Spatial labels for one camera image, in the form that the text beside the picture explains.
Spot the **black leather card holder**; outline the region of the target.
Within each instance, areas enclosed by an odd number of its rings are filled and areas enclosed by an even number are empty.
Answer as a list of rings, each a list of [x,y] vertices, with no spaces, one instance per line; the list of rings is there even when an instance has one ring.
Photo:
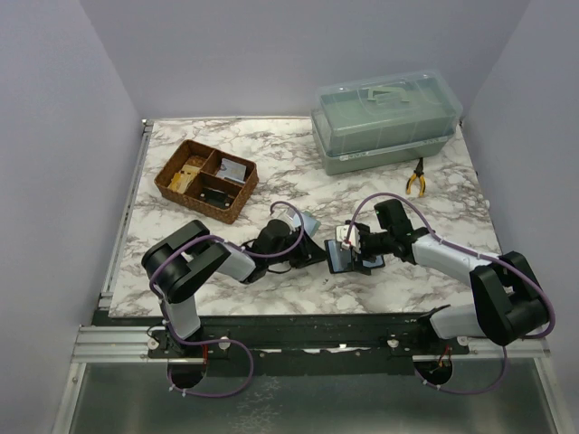
[[[359,273],[356,271],[356,263],[361,259],[352,250],[341,250],[335,240],[325,240],[325,249],[331,274]]]

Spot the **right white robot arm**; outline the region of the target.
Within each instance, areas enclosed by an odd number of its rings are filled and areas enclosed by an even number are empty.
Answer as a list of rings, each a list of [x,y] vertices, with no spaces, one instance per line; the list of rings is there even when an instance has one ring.
[[[449,339],[487,338],[499,346],[518,339],[541,339],[555,328],[555,311],[540,287],[526,257],[511,251],[503,255],[480,253],[439,236],[426,222],[414,228],[405,207],[409,201],[394,193],[380,193],[375,215],[381,232],[349,221],[337,239],[357,255],[393,255],[412,265],[435,269],[471,290],[473,301],[458,307],[440,307],[426,317],[416,332],[418,347],[437,354]]]

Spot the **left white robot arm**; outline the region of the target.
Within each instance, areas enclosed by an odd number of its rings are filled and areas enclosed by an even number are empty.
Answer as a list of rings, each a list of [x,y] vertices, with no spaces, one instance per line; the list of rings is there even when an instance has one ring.
[[[199,350],[201,321],[195,292],[213,274],[250,284],[272,273],[278,264],[286,264],[284,271],[289,272],[324,261],[325,250],[313,241],[319,225],[305,212],[278,217],[270,220],[257,238],[234,247],[194,220],[151,247],[141,265],[160,299],[165,319],[173,327],[170,347],[182,357]]]

